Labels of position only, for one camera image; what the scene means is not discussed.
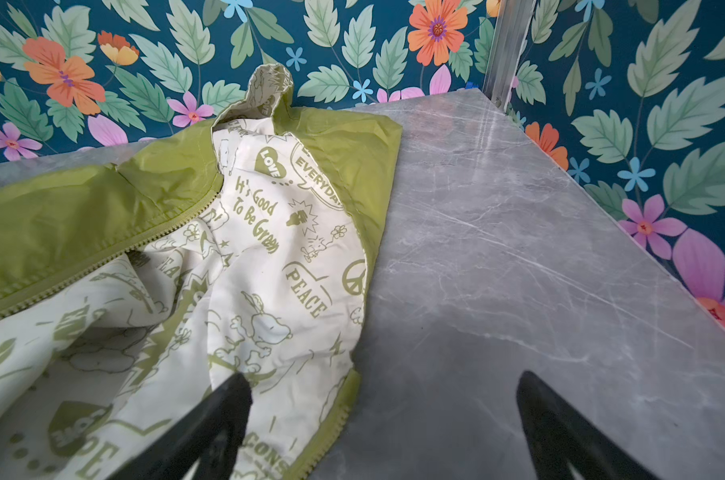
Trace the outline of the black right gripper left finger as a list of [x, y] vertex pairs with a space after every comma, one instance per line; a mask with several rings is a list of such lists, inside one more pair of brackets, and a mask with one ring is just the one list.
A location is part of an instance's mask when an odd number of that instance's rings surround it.
[[228, 479], [246, 437], [252, 388], [237, 373], [202, 400], [114, 479]]

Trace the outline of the green jacket with printed lining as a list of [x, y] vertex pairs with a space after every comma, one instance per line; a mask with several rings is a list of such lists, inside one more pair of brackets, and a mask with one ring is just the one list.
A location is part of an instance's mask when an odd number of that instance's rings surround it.
[[263, 65], [124, 162], [0, 187], [0, 479], [114, 479], [237, 373], [228, 479], [304, 479], [334, 445], [403, 130], [293, 93]]

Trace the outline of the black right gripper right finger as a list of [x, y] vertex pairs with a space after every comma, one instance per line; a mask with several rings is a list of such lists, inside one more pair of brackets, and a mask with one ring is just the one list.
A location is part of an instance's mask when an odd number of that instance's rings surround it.
[[539, 479], [658, 479], [534, 372], [520, 377], [516, 400]]

